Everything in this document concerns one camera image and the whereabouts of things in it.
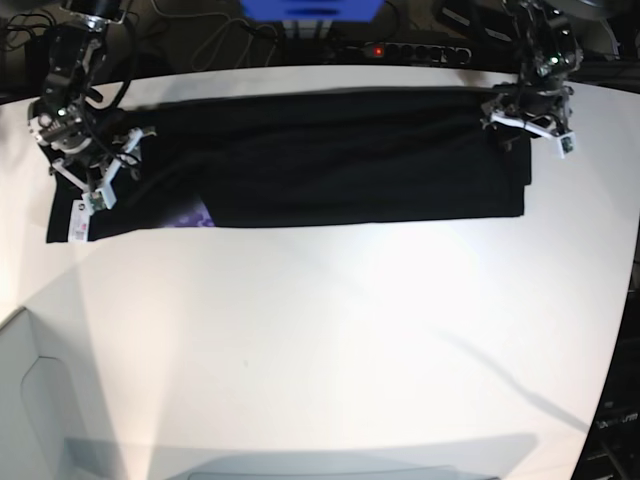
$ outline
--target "white tabletop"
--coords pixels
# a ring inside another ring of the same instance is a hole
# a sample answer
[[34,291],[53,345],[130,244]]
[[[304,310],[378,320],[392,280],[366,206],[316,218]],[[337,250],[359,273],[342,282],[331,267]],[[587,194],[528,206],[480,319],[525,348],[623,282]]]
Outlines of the white tabletop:
[[[125,106],[505,80],[254,69],[137,81]],[[28,102],[0,107],[0,305],[29,308],[41,354],[66,363],[84,424],[70,435],[132,479],[439,467],[567,480],[640,214],[640,96],[575,89],[578,149],[560,160],[533,142],[521,218],[156,230],[90,245],[45,245],[54,180]]]

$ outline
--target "white label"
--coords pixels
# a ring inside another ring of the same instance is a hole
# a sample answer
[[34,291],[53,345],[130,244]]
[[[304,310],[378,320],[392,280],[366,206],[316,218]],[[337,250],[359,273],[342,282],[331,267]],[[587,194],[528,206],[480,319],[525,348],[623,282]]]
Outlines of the white label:
[[86,243],[89,239],[89,221],[91,214],[82,200],[74,200],[69,220],[69,243]]

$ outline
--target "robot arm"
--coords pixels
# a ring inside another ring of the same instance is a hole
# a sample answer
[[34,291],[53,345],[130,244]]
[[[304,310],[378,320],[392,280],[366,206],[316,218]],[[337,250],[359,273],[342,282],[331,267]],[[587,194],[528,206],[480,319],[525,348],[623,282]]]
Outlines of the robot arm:
[[[597,9],[599,2],[606,4],[610,13],[613,3],[627,1],[589,0],[589,5],[596,7],[590,16],[597,17],[604,11]],[[516,56],[521,69],[515,84],[495,87],[495,97],[483,105],[483,123],[486,128],[501,124],[553,139],[564,156],[575,145],[575,135],[569,128],[569,97],[573,91],[564,81],[580,67],[582,52],[568,19],[553,6],[558,2],[568,6],[580,4],[581,12],[586,8],[582,6],[583,0],[503,0],[519,36]],[[49,3],[50,0],[5,0],[0,5],[0,16]],[[87,98],[102,101],[92,84],[107,55],[107,30],[113,25],[124,25],[136,50],[135,31],[126,12],[121,10],[120,1],[65,0],[63,8],[73,14],[74,20],[56,32],[49,74],[42,97],[31,105],[29,127],[43,148],[59,154],[52,163],[52,171],[82,190],[93,213],[110,209],[116,203],[111,181],[119,170],[128,169],[136,178],[141,161],[138,143],[154,132],[109,130],[131,78],[124,82],[108,107],[95,108],[87,102]]]

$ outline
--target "folded black garment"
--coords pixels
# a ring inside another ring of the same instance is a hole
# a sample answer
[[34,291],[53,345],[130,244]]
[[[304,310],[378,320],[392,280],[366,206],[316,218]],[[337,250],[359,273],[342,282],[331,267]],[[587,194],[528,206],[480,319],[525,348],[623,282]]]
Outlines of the folded black garment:
[[[207,100],[129,112],[155,126],[142,179],[88,239],[139,229],[301,227],[517,217],[531,181],[520,131],[483,130],[487,93],[368,90]],[[510,148],[505,136],[515,138]],[[48,242],[66,242],[80,192],[57,175]]]

